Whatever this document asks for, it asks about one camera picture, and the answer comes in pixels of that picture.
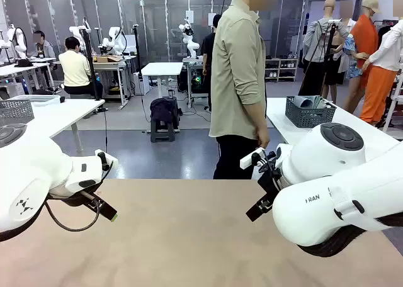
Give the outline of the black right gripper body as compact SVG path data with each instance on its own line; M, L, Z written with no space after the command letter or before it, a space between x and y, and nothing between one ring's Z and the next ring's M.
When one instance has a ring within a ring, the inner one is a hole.
M280 182L282 175L280 169L275 166L276 161L277 156L274 151L271 151L260 160L259 173L261 173L261 177L258 179L258 184L266 192L262 198L263 201L274 202L282 189Z

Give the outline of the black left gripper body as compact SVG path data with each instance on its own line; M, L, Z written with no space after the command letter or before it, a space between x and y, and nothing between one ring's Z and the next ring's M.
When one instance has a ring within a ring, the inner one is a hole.
M50 193L51 200L61 200L69 206L96 206L94 200L100 200L100 198L95 194L98 188L102 185L102 182L84 188L77 193L70 196L62 196L58 194Z

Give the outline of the person's right hand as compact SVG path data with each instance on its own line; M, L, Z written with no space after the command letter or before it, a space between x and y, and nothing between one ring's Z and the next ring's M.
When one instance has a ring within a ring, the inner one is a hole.
M258 128L256 130L256 135L258 137L259 147L266 149L270 142L269 130L266 127Z

